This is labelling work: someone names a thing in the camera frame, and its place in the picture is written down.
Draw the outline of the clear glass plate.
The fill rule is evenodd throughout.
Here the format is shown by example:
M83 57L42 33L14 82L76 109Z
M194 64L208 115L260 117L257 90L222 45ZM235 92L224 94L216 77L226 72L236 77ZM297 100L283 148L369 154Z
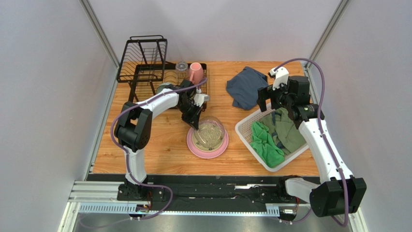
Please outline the clear glass plate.
M199 128L193 132L194 144L202 150L213 150L223 143L225 128L214 116L206 116L199 121Z

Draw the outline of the pink plate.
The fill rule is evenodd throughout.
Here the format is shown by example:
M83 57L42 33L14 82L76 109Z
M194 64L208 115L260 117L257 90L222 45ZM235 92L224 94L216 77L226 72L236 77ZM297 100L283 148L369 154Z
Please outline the pink plate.
M228 147L229 144L229 135L227 131L225 131L224 139L222 144L219 145L217 148L212 149L211 151L204 151L199 149L194 142L193 138L194 129L189 129L188 134L186 136L186 144L189 150L197 157L202 159L213 159L220 156Z

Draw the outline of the cream patterned plate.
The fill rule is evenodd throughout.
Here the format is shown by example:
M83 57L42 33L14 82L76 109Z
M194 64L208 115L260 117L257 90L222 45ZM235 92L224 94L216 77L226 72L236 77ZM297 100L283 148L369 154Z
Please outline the cream patterned plate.
M199 129L193 132L195 145L204 151L211 151L222 144L224 133L221 129Z

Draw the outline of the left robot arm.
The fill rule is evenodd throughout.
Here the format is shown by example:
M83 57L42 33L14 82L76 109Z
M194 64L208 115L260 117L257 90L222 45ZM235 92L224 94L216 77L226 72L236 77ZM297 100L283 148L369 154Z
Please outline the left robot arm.
M195 85L184 80L179 86L167 85L145 101L128 101L123 105L111 125L110 133L112 141L124 152L127 184L135 188L162 188L162 185L147 183L145 170L145 148L151 137L152 121L164 111L176 108L182 113L182 121L197 130L204 103L210 98L200 89L205 83L206 80L202 80Z

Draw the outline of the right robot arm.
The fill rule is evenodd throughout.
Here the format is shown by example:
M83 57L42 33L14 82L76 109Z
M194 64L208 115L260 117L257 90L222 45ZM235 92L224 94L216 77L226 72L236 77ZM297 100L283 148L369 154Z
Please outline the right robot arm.
M339 156L327 131L319 104L311 103L307 77L291 76L277 87L269 85L258 90L257 104L261 112L285 108L289 118L305 139L314 156L320 183L314 184L290 175L280 180L283 197L297 197L310 204L318 217L334 217L356 213L366 193L363 178L356 178Z

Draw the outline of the olive green shirt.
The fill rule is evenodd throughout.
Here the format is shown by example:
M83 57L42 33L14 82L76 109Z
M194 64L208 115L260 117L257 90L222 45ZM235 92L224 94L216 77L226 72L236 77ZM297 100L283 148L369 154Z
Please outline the olive green shirt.
M279 108L258 121L268 127L268 132L276 147L280 148L285 155L294 153L306 143L285 108Z

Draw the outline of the light green bowl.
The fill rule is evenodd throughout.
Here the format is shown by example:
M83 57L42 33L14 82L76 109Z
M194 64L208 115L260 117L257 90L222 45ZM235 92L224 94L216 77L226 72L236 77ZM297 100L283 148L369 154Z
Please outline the light green bowl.
M170 85L173 86L174 84L172 84L172 83L170 83L170 82L161 83L161 84L157 87L157 90L156 90L157 94L159 94L160 92L162 92L166 87L168 87L168 86L170 86Z

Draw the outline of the pink mug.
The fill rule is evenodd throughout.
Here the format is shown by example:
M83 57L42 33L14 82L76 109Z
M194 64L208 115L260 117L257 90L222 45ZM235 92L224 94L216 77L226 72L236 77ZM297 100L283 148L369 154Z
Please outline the pink mug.
M200 83L204 78L204 69L198 62L194 62L189 67L189 80L194 84Z

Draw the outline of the white plastic basket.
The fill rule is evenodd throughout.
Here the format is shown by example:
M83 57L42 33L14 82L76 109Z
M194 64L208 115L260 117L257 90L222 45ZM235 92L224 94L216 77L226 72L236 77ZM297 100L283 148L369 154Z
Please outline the white plastic basket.
M246 148L251 152L251 154L256 158L256 160L268 171L270 172L277 172L281 168L283 168L286 164L290 163L292 160L297 158L299 155L304 153L309 149L307 143L303 143L299 148L297 148L294 152L290 154L284 155L284 160L280 162L278 165L274 165L271 167L267 164L267 162L262 159L262 157L253 149L250 145L253 142L252 139L252 124L257 122L264 116L270 115L275 110L268 110L266 112L260 112L260 110L255 111L254 113L250 114L240 122L238 122L235 126L235 131L238 134L240 140L245 144Z

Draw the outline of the folded blue cloth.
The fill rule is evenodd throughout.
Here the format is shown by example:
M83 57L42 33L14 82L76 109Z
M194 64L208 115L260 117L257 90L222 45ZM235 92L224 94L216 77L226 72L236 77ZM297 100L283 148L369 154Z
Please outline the folded blue cloth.
M267 76L249 66L226 83L226 91L233 98L232 106L251 110L257 105L258 90L268 85Z

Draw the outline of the clear glass cup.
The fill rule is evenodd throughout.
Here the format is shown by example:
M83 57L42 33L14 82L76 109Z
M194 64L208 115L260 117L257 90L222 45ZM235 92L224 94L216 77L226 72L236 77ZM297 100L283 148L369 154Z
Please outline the clear glass cup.
M176 63L175 72L178 79L187 79L189 77L189 65L185 61Z

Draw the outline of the bright green towel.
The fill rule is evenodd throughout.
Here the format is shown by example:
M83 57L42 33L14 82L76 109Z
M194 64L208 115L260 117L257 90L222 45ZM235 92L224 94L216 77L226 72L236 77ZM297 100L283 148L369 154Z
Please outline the bright green towel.
M255 121L251 125L253 150L269 168L274 168L285 161L284 152L275 145L269 128L261 122Z

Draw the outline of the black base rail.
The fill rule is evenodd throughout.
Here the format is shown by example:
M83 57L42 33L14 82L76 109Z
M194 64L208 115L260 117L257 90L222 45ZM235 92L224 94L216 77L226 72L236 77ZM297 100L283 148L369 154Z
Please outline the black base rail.
M341 184L312 184L308 193L287 193L290 176L149 175L146 185L134 185L119 174L92 174L76 181L69 202L81 213L127 214L130 219L152 216L256 216L294 224L303 207L304 217L344 213Z

